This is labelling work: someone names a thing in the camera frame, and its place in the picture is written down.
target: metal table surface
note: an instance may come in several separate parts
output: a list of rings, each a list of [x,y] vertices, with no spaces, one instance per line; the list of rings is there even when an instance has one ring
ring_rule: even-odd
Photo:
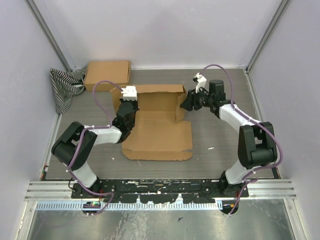
[[[234,81],[234,101],[248,115],[256,118],[247,79],[242,69],[228,69]],[[132,70],[131,84],[183,84],[187,90],[194,89],[193,76],[198,69]],[[220,69],[207,69],[207,80],[221,79],[224,90],[230,97],[230,84]],[[97,99],[115,113],[109,92],[98,92]],[[101,179],[143,179],[143,178],[219,178],[237,160],[238,134],[227,123],[218,119],[208,108],[186,112],[185,120],[192,124],[193,156],[185,161],[129,160],[121,152],[120,144],[95,146],[88,157],[88,163]],[[70,109],[63,114],[57,136],[74,121],[84,125],[107,125],[108,117],[95,104],[92,93],[84,92],[72,100]],[[272,178],[270,169],[260,171],[258,177]],[[49,162],[46,179],[68,179],[65,166],[54,156]]]
[[[293,240],[281,199],[243,200],[229,217],[219,210],[35,211],[29,240]]]

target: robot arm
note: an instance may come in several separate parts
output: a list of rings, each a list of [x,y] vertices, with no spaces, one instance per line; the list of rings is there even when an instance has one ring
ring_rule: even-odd
[[[78,141],[84,129],[88,129],[81,142],[78,155],[71,167],[71,172],[76,178],[93,192],[100,189],[99,178],[92,172],[87,163],[87,158],[93,146],[99,144],[122,143],[130,135],[135,126],[136,112],[138,108],[138,98],[135,86],[127,86],[122,89],[123,97],[116,112],[116,118],[112,121],[112,126],[94,127],[85,126],[75,121],[64,131],[61,137],[54,143],[51,152],[65,166],[68,166],[76,153]]]
[[[231,101],[226,100],[224,82],[222,80],[211,80],[209,82],[209,91],[204,89],[207,81],[204,76],[197,73],[193,81],[197,83],[197,86],[195,89],[188,91],[187,98],[180,107],[187,111],[208,107],[219,119],[231,125],[239,135],[238,160],[231,168],[221,174],[219,180],[222,192],[228,187],[241,184],[243,177],[248,172],[277,160],[275,142],[265,131],[249,121],[248,119],[251,118],[241,111],[236,104],[232,106]],[[235,108],[247,116],[248,119],[235,111]],[[274,129],[270,122],[255,121],[274,134]]]

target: white wall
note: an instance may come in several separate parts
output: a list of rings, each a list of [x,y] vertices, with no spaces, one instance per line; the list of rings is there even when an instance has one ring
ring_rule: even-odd
[[[70,66],[248,65],[281,0],[35,0]]]
[[[14,238],[56,116],[49,69],[63,70],[23,0],[0,1],[0,238]]]
[[[310,239],[320,236],[320,1],[291,1],[252,70],[266,119],[284,149]]]

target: flattened cardboard box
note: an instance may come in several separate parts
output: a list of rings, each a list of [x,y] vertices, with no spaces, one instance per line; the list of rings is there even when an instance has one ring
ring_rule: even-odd
[[[187,91],[181,84],[134,85],[139,111],[135,127],[122,143],[122,153],[131,160],[183,161],[191,158],[191,122],[183,121],[180,104]],[[114,88],[113,107],[117,111],[121,92]]]
[[[96,83],[109,80],[118,85],[127,85],[130,78],[130,61],[91,61],[84,79],[84,86],[92,92]],[[97,92],[109,92],[113,89],[110,83],[101,83],[96,87]]]

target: striped cloth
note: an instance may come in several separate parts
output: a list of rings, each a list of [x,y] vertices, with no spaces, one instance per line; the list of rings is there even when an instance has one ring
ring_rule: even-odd
[[[55,111],[58,114],[65,113],[72,102],[72,97],[85,91],[85,76],[88,66],[77,71],[63,72],[50,69],[51,83],[55,98]]]

